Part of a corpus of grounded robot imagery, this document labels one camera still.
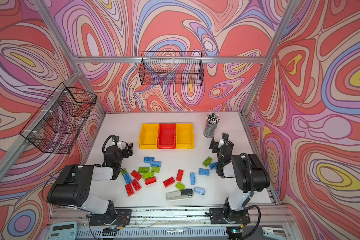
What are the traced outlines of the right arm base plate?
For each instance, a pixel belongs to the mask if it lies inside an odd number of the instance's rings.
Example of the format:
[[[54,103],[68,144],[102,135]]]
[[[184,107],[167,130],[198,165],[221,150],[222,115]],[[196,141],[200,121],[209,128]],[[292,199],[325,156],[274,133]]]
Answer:
[[[247,225],[251,222],[248,211],[232,211],[224,208],[210,208],[205,215],[210,218],[213,225],[217,224],[241,224]]]

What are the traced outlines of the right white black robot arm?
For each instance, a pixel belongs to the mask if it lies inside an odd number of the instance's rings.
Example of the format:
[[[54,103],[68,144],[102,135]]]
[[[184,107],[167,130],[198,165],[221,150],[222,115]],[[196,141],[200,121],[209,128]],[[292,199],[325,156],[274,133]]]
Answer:
[[[233,155],[234,143],[229,135],[222,134],[219,142],[211,140],[210,150],[217,154],[216,173],[222,179],[233,178],[237,187],[232,195],[226,198],[222,208],[211,208],[208,212],[213,225],[242,224],[251,222],[248,203],[259,193],[270,186],[270,176],[256,154],[241,153]]]

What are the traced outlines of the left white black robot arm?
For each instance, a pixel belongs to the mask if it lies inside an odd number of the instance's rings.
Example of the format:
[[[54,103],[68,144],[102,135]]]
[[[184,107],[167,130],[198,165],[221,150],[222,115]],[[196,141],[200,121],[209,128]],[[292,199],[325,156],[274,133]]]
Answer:
[[[122,162],[133,155],[132,143],[110,135],[102,146],[101,165],[66,165],[47,194],[46,202],[58,207],[72,207],[88,213],[89,223],[112,225],[118,213],[112,200],[103,199],[91,191],[93,182],[116,180]]]

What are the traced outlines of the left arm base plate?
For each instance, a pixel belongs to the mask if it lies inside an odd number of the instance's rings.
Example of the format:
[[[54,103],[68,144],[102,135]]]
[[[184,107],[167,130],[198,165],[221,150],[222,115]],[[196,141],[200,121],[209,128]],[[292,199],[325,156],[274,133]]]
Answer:
[[[102,215],[87,214],[90,226],[125,227],[130,224],[131,216],[131,209],[115,209],[114,213],[109,212]]]

